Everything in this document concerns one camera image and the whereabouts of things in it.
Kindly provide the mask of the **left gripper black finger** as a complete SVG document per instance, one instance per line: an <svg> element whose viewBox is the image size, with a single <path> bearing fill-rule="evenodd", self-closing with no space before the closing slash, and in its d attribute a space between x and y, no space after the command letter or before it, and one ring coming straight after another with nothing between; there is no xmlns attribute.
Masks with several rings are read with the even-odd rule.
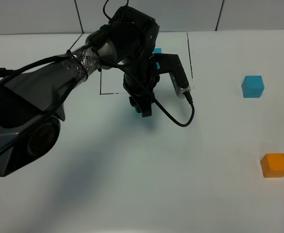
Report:
<svg viewBox="0 0 284 233"><path fill-rule="evenodd" d="M129 101L132 107L141 110L142 117L150 117L152 115L152 100L150 97L130 96Z"/></svg>

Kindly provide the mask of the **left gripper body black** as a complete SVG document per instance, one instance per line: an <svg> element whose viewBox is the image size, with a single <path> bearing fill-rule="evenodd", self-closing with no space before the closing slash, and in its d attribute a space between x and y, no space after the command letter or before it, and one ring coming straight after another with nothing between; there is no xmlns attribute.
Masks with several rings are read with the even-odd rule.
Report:
<svg viewBox="0 0 284 233"><path fill-rule="evenodd" d="M150 98L152 103L157 104L158 100L153 94L153 89L159 82L157 64L154 55L133 60L132 57L125 58L125 69L129 72L124 75L124 83L133 92L134 97Z"/></svg>

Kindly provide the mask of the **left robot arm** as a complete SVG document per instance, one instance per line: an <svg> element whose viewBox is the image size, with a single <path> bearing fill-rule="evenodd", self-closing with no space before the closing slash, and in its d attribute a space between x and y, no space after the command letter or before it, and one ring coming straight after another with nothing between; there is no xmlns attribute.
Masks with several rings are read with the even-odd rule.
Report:
<svg viewBox="0 0 284 233"><path fill-rule="evenodd" d="M77 50L17 70L0 68L0 177L52 149L75 87L110 63L133 67L151 55L158 31L154 18L122 6Z"/></svg>

